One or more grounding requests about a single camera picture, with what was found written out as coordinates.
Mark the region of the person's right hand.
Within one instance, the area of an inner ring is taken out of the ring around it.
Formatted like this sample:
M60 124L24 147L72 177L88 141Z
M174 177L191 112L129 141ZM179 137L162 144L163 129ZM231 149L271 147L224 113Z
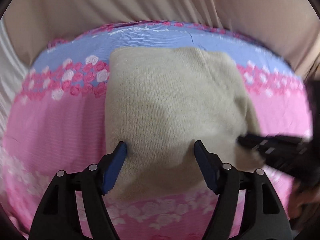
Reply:
M289 218L298 218L302 213L302 206L305 204L319 204L319 186L301 191L300 182L295 181L287 207Z

